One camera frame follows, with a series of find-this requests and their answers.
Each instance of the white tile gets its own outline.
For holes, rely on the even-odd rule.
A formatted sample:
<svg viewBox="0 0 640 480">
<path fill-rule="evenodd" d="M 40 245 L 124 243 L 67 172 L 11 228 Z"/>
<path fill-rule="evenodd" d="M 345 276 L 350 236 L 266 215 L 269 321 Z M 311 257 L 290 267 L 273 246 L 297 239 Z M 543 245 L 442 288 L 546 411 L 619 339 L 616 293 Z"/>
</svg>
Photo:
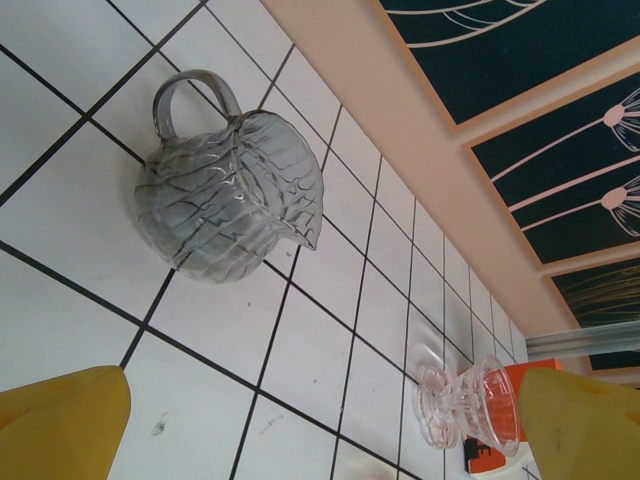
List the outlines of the white tile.
<svg viewBox="0 0 640 480">
<path fill-rule="evenodd" d="M 250 382 L 257 382 L 285 281 L 266 265 L 211 285 L 176 274 L 151 325 Z"/>
<path fill-rule="evenodd" d="M 235 478 L 326 480 L 334 447 L 335 437 L 259 397 Z"/>
<path fill-rule="evenodd" d="M 344 323 L 353 327 L 364 257 L 323 221 L 318 249 L 300 250 L 293 280 Z"/>
<path fill-rule="evenodd" d="M 405 379 L 404 388 L 400 466 L 420 478 L 441 479 L 444 475 L 444 455 L 442 450 L 430 446 L 422 436 L 413 408 L 417 386 Z"/>
<path fill-rule="evenodd" d="M 225 5 L 231 5 L 231 3 L 224 1 Z M 318 134 L 309 126 L 307 121 L 300 116 L 295 108 L 284 98 L 284 95 L 280 93 L 277 88 L 272 88 L 269 92 L 267 100 L 264 102 L 264 110 L 268 110 L 273 113 L 277 113 L 287 122 L 291 123 L 296 130 L 304 137 L 309 144 L 311 151 L 315 154 L 318 164 L 322 166 L 324 157 L 327 153 L 327 145 L 318 136 Z"/>
<path fill-rule="evenodd" d="M 201 68 L 224 78 L 243 112 L 257 108 L 269 87 L 269 78 L 204 8 L 162 47 L 162 51 L 181 70 Z"/>
<path fill-rule="evenodd" d="M 511 329 L 509 327 L 509 317 L 502 309 L 500 304 L 496 301 L 495 298 L 491 298 L 492 308 L 493 308 L 493 328 L 494 334 L 498 341 L 502 343 L 502 345 L 507 348 L 509 351 L 512 349 L 511 346 Z"/>
<path fill-rule="evenodd" d="M 85 125 L 0 210 L 2 239 L 143 318 L 169 267 L 136 230 L 138 168 Z"/>
<path fill-rule="evenodd" d="M 417 249 L 413 250 L 411 301 L 443 330 L 444 280 Z"/>
<path fill-rule="evenodd" d="M 477 362 L 482 361 L 487 355 L 495 355 L 493 335 L 485 327 L 478 317 L 473 315 L 473 355 Z"/>
<path fill-rule="evenodd" d="M 276 85 L 328 142 L 340 102 L 297 48 L 293 49 Z"/>
<path fill-rule="evenodd" d="M 138 328 L 0 252 L 0 392 L 117 365 Z"/>
<path fill-rule="evenodd" d="M 493 329 L 491 314 L 491 294 L 473 270 L 469 270 L 471 280 L 471 309 L 480 321 L 489 329 Z"/>
<path fill-rule="evenodd" d="M 511 336 L 513 338 L 513 356 L 515 357 L 516 362 L 527 363 L 529 361 L 527 341 L 513 322 L 511 322 Z"/>
<path fill-rule="evenodd" d="M 369 259 L 405 295 L 409 294 L 411 242 L 378 206 L 373 214 Z"/>
<path fill-rule="evenodd" d="M 403 376 L 356 338 L 342 433 L 395 462 L 400 435 Z"/>
<path fill-rule="evenodd" d="M 396 471 L 368 453 L 341 440 L 333 480 L 396 480 Z"/>
<path fill-rule="evenodd" d="M 411 237 L 413 231 L 413 194 L 385 159 L 382 159 L 380 184 L 376 198 L 391 218 L 400 225 L 404 233 Z"/>
<path fill-rule="evenodd" d="M 112 0 L 149 39 L 158 43 L 198 5 L 198 0 Z"/>
<path fill-rule="evenodd" d="M 364 252 L 373 212 L 373 197 L 333 153 L 329 153 L 323 176 L 324 214 Z"/>
<path fill-rule="evenodd" d="M 469 358 L 473 358 L 471 310 L 447 285 L 444 292 L 444 333 Z"/>
<path fill-rule="evenodd" d="M 444 278 L 458 295 L 469 305 L 469 265 L 448 238 L 444 242 L 445 273 Z"/>
<path fill-rule="evenodd" d="M 496 357 L 498 357 L 498 360 L 500 360 L 500 362 L 502 362 L 502 364 L 505 367 L 515 364 L 515 362 L 513 361 L 511 356 L 509 355 L 509 353 L 502 347 L 502 345 L 500 345 L 497 342 L 496 342 Z"/>
<path fill-rule="evenodd" d="M 449 375 L 457 377 L 471 368 L 471 362 L 469 362 L 448 339 L 445 340 L 444 345 L 444 369 Z"/>
<path fill-rule="evenodd" d="M 0 43 L 84 109 L 151 49 L 101 0 L 31 0 L 3 8 Z"/>
<path fill-rule="evenodd" d="M 293 259 L 296 255 L 298 244 L 293 240 L 286 238 L 280 239 L 276 244 L 276 247 L 271 250 L 266 259 L 274 267 L 276 267 L 281 273 L 289 276 L 291 273 L 291 267 L 293 267 Z"/>
<path fill-rule="evenodd" d="M 413 306 L 409 308 L 406 372 L 418 379 L 420 367 L 442 368 L 442 333 Z"/>
<path fill-rule="evenodd" d="M 154 55 L 94 116 L 142 158 L 160 146 L 151 106 L 160 86 L 177 72 L 159 54 Z M 203 91 L 206 87 L 198 84 Z M 191 137 L 227 126 L 222 116 L 189 84 L 175 92 L 171 116 L 176 133 Z"/>
<path fill-rule="evenodd" d="M 445 341 L 445 371 L 452 376 L 458 376 L 471 368 L 471 363 L 456 350 L 449 342 Z M 445 470 L 446 480 L 457 480 L 469 478 L 464 469 L 464 449 L 462 438 L 458 445 L 450 450 L 445 450 Z"/>
<path fill-rule="evenodd" d="M 444 234 L 419 202 L 413 241 L 434 267 L 444 275 Z"/>
<path fill-rule="evenodd" d="M 252 392 L 149 334 L 126 374 L 131 418 L 109 480 L 227 478 Z"/>
<path fill-rule="evenodd" d="M 469 475 L 464 468 L 464 445 L 462 439 L 449 450 L 445 450 L 445 480 L 466 480 Z"/>
<path fill-rule="evenodd" d="M 262 388 L 338 428 L 351 333 L 291 287 Z"/>
<path fill-rule="evenodd" d="M 80 115 L 2 54 L 0 84 L 2 192 L 78 120 Z"/>
<path fill-rule="evenodd" d="M 291 40 L 260 0 L 212 0 L 207 6 L 273 78 L 291 47 Z"/>
<path fill-rule="evenodd" d="M 408 300 L 367 263 L 357 331 L 400 368 L 404 365 Z"/>
<path fill-rule="evenodd" d="M 360 179 L 367 190 L 374 193 L 378 178 L 380 152 L 345 108 L 340 112 L 331 148 Z"/>
</svg>

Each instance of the cup base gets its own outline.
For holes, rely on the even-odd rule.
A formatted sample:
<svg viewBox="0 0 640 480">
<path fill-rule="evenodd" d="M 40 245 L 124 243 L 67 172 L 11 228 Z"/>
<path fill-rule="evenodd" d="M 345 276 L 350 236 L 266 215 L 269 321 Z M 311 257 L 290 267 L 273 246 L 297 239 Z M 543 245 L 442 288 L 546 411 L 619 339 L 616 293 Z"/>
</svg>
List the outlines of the cup base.
<svg viewBox="0 0 640 480">
<path fill-rule="evenodd" d="M 435 399 L 450 383 L 449 377 L 440 368 L 422 367 L 418 382 L 413 407 L 422 436 L 434 448 L 454 448 L 460 438 L 460 428 L 442 419 L 435 411 Z"/>
</svg>

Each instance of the glass pitcher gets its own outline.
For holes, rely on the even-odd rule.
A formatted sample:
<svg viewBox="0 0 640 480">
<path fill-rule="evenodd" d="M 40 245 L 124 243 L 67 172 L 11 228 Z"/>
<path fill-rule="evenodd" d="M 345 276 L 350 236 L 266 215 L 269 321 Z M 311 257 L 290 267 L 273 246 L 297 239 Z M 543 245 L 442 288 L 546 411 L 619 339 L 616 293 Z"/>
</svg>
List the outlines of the glass pitcher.
<svg viewBox="0 0 640 480">
<path fill-rule="evenodd" d="M 228 125 L 179 138 L 171 99 L 188 80 L 212 90 Z M 174 75 L 156 93 L 160 147 L 140 169 L 136 215 L 147 243 L 179 272 L 212 283 L 253 272 L 281 238 L 315 250 L 324 186 L 305 139 L 275 113 L 242 113 L 229 85 L 205 70 Z"/>
</svg>

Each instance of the tiled floor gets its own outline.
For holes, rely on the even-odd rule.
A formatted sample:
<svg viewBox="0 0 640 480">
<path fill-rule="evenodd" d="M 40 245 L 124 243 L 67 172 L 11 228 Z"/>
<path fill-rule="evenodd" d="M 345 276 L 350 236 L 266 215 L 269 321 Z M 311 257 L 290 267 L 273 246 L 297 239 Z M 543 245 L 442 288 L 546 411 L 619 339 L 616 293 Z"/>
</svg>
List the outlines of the tiled floor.
<svg viewBox="0 0 640 480">
<path fill-rule="evenodd" d="M 260 2 L 0 13 L 0 390 L 125 367 L 133 409 L 111 480 L 459 477 L 461 450 L 420 436 L 417 369 L 526 361 L 524 338 Z M 247 279 L 212 286 L 139 237 L 151 102 L 187 68 L 303 133 L 326 183 L 316 252 L 282 241 Z M 191 88 L 173 114 L 185 135 L 224 126 Z"/>
</svg>

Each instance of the yellow object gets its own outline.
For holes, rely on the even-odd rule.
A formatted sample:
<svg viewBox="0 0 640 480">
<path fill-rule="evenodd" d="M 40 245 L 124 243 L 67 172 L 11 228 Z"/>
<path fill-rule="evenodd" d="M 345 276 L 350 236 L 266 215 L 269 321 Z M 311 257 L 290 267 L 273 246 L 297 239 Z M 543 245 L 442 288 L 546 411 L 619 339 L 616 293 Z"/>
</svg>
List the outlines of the yellow object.
<svg viewBox="0 0 640 480">
<path fill-rule="evenodd" d="M 120 367 L 0 393 L 0 479 L 106 479 L 130 411 Z"/>
<path fill-rule="evenodd" d="M 542 480 L 640 478 L 640 392 L 531 369 L 518 401 Z"/>
</svg>

